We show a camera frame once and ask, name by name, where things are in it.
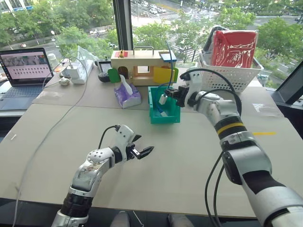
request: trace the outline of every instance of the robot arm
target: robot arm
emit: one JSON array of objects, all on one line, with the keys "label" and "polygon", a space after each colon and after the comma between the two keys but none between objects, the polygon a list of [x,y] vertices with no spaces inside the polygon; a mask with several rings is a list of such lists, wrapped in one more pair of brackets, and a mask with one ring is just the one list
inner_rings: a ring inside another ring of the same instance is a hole
[{"label": "robot arm", "polygon": [[141,136],[136,135],[126,125],[117,125],[115,128],[115,146],[89,152],[85,162],[76,171],[52,227],[84,227],[102,176],[116,163],[126,162],[134,157],[141,159],[153,150],[153,147],[147,147],[139,153],[134,148],[134,142]]},{"label": "robot arm", "polygon": [[223,100],[200,91],[201,72],[190,72],[181,79],[186,86],[168,88],[165,94],[177,105],[205,115],[214,126],[223,149],[222,160],[227,177],[242,185],[251,207],[262,226],[303,226],[303,199],[292,189],[274,180],[271,162],[247,131],[232,100]]}]

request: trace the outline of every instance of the window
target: window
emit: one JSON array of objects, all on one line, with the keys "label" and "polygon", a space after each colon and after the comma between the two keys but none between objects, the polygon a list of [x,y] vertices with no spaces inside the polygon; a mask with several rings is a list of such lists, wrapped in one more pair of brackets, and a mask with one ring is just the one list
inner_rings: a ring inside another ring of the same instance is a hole
[{"label": "window", "polygon": [[118,50],[112,0],[0,0],[0,3],[4,9],[13,9],[0,14],[2,50],[39,46],[47,54],[55,54],[58,60],[77,56],[77,45],[100,59],[110,59],[113,50]]},{"label": "window", "polygon": [[264,70],[260,82],[277,88],[303,60],[303,3],[300,0],[131,0],[134,46],[167,49],[176,67],[196,65],[210,30],[258,30],[254,57]]}]

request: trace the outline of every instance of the yellow stripe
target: yellow stripe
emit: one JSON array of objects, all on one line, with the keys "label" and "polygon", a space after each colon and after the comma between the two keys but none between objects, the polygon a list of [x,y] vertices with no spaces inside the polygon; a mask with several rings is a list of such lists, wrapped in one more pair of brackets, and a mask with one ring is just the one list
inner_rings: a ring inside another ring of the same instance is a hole
[{"label": "yellow stripe", "polygon": [[218,135],[220,135],[221,132],[227,130],[227,129],[230,129],[232,127],[236,127],[236,126],[244,126],[244,124],[242,122],[237,122],[237,123],[232,123],[232,124],[228,124],[228,125],[225,125],[224,127],[220,128],[217,133]]},{"label": "yellow stripe", "polygon": [[271,136],[271,135],[276,135],[275,131],[269,131],[269,132],[253,132],[255,136]]}]

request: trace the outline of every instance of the handle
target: handle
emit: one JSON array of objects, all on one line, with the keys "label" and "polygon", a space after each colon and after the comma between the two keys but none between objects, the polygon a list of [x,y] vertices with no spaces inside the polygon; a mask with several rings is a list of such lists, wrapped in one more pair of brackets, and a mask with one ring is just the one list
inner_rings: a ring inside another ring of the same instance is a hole
[{"label": "handle", "polygon": [[134,50],[136,48],[151,48],[152,49],[152,54],[154,54],[155,49],[152,46],[135,46],[133,49],[133,55],[134,55]]}]

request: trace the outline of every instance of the green bin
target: green bin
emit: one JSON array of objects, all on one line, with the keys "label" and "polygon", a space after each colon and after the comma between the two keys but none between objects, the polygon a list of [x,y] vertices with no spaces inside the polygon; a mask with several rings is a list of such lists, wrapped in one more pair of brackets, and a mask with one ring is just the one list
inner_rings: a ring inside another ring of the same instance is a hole
[{"label": "green bin", "polygon": [[156,102],[159,102],[160,96],[165,89],[166,86],[160,88],[148,87],[148,103],[150,105],[150,118],[152,124],[180,123],[180,106],[176,105],[177,101],[175,99],[168,97],[164,105],[159,104],[159,107],[167,114],[167,117],[161,116],[156,106]]}]

